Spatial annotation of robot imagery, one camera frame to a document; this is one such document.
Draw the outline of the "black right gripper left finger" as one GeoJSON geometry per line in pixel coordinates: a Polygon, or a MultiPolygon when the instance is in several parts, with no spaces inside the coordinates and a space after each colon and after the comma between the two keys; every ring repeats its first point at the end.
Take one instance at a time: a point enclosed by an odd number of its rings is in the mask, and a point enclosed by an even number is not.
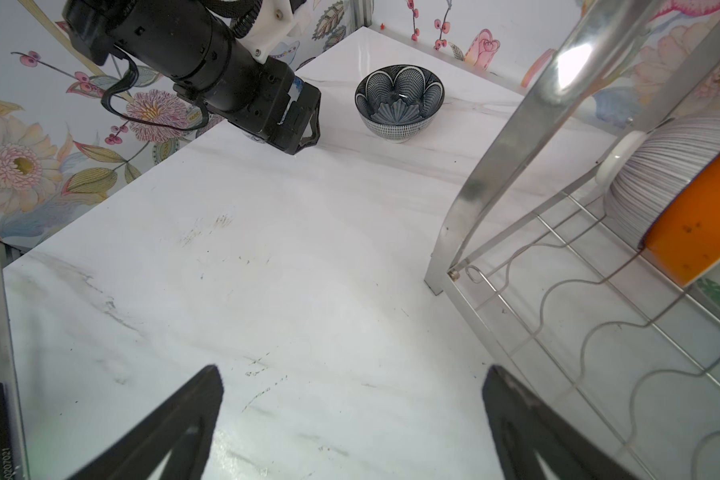
{"type": "Polygon", "coordinates": [[[199,479],[210,456],[224,387],[207,365],[74,479],[199,479]]]}

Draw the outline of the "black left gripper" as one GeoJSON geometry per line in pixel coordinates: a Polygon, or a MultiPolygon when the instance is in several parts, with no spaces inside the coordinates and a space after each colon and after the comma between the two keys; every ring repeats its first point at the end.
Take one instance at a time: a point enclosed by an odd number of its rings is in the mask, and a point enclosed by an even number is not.
{"type": "Polygon", "coordinates": [[[215,113],[276,149],[295,155],[320,139],[321,91],[273,58],[233,62],[215,87],[215,113]]]}

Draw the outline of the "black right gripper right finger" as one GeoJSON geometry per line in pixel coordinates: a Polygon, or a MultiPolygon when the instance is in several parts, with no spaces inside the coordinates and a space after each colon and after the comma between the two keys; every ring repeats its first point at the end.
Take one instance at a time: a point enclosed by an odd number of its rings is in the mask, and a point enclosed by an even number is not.
{"type": "Polygon", "coordinates": [[[506,479],[632,479],[512,373],[488,369],[482,399],[506,479]]]}

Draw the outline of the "stainless steel dish rack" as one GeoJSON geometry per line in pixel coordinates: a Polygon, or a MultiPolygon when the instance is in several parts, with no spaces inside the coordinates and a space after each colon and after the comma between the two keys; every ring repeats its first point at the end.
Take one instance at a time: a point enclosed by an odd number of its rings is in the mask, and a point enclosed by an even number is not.
{"type": "Polygon", "coordinates": [[[622,239],[595,182],[630,132],[720,110],[720,1],[585,1],[522,96],[450,207],[427,285],[633,478],[720,479],[720,311],[622,239]]]}

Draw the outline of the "white bowl orange outside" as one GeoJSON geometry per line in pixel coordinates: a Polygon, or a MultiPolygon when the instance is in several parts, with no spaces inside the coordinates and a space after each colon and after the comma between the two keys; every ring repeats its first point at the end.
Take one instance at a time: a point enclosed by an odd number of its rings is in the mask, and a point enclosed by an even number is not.
{"type": "Polygon", "coordinates": [[[643,246],[654,263],[683,287],[720,261],[720,154],[659,216],[643,246]]]}

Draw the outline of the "grey striped bowl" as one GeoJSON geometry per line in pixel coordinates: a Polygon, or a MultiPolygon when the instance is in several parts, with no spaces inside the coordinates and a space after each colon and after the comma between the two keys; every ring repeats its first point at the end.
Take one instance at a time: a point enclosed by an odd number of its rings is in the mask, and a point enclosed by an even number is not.
{"type": "Polygon", "coordinates": [[[626,135],[595,176],[610,223],[638,249],[659,216],[720,154],[720,110],[626,135]]]}

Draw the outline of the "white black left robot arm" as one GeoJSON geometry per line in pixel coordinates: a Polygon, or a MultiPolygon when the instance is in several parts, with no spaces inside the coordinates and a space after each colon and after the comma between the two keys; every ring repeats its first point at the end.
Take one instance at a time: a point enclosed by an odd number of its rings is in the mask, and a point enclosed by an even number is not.
{"type": "Polygon", "coordinates": [[[278,150],[294,155],[320,138],[320,90],[297,82],[290,66],[270,55],[302,27],[303,1],[69,1],[63,18],[71,45],[97,65],[127,61],[102,106],[135,87],[142,61],[173,83],[178,97],[216,114],[278,150]]]}

